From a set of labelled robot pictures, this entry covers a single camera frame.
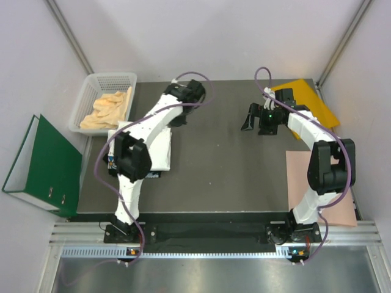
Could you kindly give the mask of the white t shirt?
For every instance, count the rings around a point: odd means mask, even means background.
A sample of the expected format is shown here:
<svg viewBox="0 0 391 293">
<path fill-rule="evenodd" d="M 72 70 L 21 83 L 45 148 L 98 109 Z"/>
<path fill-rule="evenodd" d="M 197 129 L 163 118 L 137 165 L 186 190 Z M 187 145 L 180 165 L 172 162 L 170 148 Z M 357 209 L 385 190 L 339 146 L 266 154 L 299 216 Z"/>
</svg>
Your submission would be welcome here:
<svg viewBox="0 0 391 293">
<path fill-rule="evenodd" d="M 171 129 L 165 127 L 152 142 L 148 150 L 152 160 L 152 172 L 170 170 L 171 137 Z M 114 162 L 114 140 L 110 142 L 109 151 L 104 155 L 103 160 L 108 163 L 109 173 L 114 174 L 117 171 L 117 166 Z"/>
</svg>

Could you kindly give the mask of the black t shirt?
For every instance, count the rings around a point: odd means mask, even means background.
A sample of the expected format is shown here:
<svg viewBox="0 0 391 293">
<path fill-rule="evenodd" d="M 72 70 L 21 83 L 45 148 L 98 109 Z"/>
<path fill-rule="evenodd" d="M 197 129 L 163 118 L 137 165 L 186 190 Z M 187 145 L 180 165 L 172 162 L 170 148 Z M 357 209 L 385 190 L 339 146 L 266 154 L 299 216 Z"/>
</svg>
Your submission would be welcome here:
<svg viewBox="0 0 391 293">
<path fill-rule="evenodd" d="M 103 156 L 103 161 L 108 166 L 108 173 L 112 177 L 116 177 L 117 176 L 117 166 L 114 163 L 114 158 L 112 156 L 108 156 L 108 154 L 105 154 Z M 146 178 L 160 178 L 161 174 L 162 174 L 162 171 L 150 171 L 147 174 Z"/>
</svg>

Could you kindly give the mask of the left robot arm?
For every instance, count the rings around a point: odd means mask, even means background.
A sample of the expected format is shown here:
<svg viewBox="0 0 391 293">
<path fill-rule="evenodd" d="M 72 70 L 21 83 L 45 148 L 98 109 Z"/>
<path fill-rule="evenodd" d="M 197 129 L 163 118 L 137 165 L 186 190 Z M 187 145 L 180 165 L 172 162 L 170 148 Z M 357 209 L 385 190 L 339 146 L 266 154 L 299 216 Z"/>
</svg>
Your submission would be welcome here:
<svg viewBox="0 0 391 293">
<path fill-rule="evenodd" d="M 137 122 L 121 131 L 114 139 L 114 164 L 119 180 L 119 202 L 106 232 L 106 243 L 130 243 L 140 239 L 136 225 L 139 197 L 144 178 L 152 168 L 149 149 L 168 126 L 186 124 L 186 116 L 204 101 L 206 90 L 199 81 L 187 85 L 176 81 L 167 86 L 158 102 Z"/>
</svg>

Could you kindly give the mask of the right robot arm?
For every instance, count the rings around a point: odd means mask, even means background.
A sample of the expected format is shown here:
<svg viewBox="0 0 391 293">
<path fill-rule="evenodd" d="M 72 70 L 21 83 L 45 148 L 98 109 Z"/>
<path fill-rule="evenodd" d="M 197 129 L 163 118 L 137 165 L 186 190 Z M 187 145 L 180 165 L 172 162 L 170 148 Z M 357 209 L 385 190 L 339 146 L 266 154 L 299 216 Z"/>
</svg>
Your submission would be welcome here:
<svg viewBox="0 0 391 293">
<path fill-rule="evenodd" d="M 305 105 L 298 105 L 291 88 L 273 91 L 262 89 L 263 105 L 252 103 L 241 127 L 254 128 L 259 119 L 261 136 L 274 136 L 285 125 L 295 132 L 311 151 L 307 169 L 308 188 L 302 200 L 289 211 L 283 228 L 268 228 L 270 242 L 282 245 L 313 237 L 318 229 L 318 216 L 337 195 L 346 194 L 355 182 L 355 144 L 341 139 L 326 129 Z"/>
</svg>

